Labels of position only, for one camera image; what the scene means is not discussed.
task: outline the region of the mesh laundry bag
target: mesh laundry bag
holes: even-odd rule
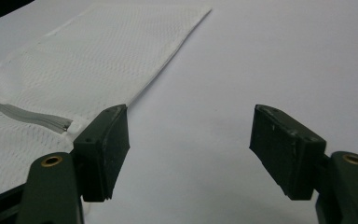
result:
[[[104,109],[128,105],[209,7],[93,5],[0,63],[0,193]]]

